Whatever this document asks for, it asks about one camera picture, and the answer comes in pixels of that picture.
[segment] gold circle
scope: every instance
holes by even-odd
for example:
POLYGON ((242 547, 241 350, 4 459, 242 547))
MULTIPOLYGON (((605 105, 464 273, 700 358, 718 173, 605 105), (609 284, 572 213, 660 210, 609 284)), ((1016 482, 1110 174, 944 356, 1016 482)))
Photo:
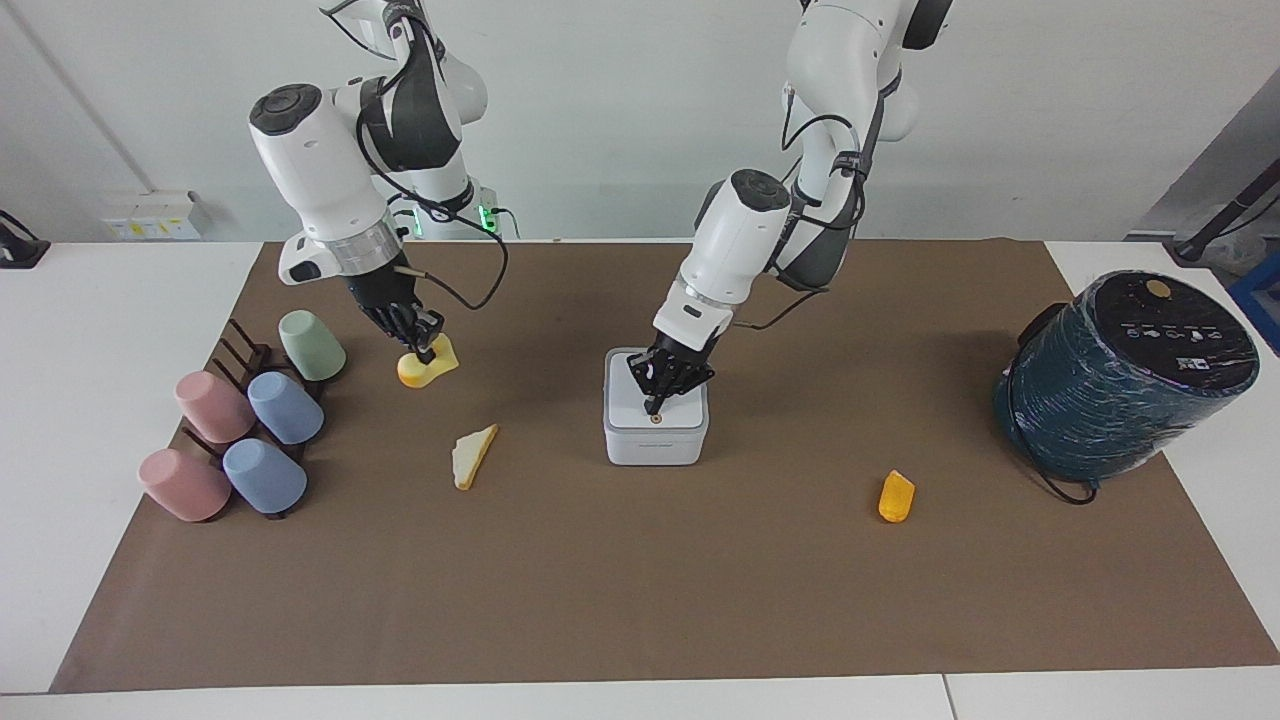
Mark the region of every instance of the gold circle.
POLYGON ((1147 281, 1147 292, 1155 295, 1161 300, 1169 300, 1174 295, 1174 288, 1169 287, 1161 281, 1147 281))

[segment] green cup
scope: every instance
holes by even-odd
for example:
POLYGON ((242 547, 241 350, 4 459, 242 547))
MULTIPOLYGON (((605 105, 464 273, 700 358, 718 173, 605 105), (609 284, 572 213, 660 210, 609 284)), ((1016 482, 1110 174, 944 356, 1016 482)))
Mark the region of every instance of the green cup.
POLYGON ((294 310, 280 318, 280 343, 298 373, 308 380, 328 380, 347 364, 347 351, 320 318, 294 310))

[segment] brown mat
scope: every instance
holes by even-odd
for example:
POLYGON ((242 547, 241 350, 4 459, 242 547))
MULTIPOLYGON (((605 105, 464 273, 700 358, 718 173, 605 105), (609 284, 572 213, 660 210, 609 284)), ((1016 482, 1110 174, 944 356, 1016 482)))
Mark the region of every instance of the brown mat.
MULTIPOLYGON (((183 524, 143 500, 55 692, 1268 665, 1275 644, 1164 457, 1091 507, 997 434, 1014 336, 1069 291, 1039 243, 858 242, 837 288, 713 361, 686 469, 604 455, 603 359, 652 340, 685 246, 520 246, 449 316, 461 370, 399 350, 278 246, 236 307, 260 340, 308 307, 349 350, 289 519, 183 524), (500 423, 461 493, 449 451, 500 423), (897 468, 902 525, 874 511, 897 468)), ((468 293, 497 252, 416 246, 468 293)), ((794 296, 759 282, 742 313, 794 296)), ((119 482, 132 482, 119 478, 119 482)))

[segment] green light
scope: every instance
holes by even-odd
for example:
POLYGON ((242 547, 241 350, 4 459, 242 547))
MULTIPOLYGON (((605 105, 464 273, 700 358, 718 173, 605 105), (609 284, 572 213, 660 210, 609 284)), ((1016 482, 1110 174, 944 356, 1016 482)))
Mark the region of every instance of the green light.
POLYGON ((489 232, 498 232, 498 220, 494 218, 493 211, 484 205, 476 205, 476 210, 480 211, 480 224, 484 229, 489 232))

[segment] white robot link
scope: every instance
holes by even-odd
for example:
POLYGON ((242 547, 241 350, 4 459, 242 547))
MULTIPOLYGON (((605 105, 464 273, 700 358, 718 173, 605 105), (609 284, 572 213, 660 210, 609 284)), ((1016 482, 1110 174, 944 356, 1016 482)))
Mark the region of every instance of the white robot link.
POLYGON ((253 143, 303 228, 285 242, 280 279, 343 277, 361 310, 429 363, 444 318, 415 295, 415 277, 403 272, 408 231, 396 227, 370 176, 415 200, 431 220, 483 231, 460 215, 476 192, 461 143, 462 126, 484 115, 488 94, 480 76, 445 50, 417 0, 346 0, 321 12, 335 23, 360 23, 366 42, 338 24, 370 53, 394 59, 398 70, 337 90, 288 85, 253 105, 253 143), (401 172, 411 188, 390 177, 401 172))
POLYGON ((759 170, 739 170, 712 186, 694 223, 692 250, 653 320, 657 340, 627 359, 650 415, 716 374, 708 357, 756 275, 768 273, 805 293, 783 314, 827 291, 865 209, 863 183, 876 142, 900 140, 915 123, 915 95, 901 86, 902 49, 933 45, 951 0, 801 0, 801 6, 787 51, 782 141, 783 150, 803 142, 799 174, 790 191, 759 170), (791 124, 797 129, 787 137, 791 124))

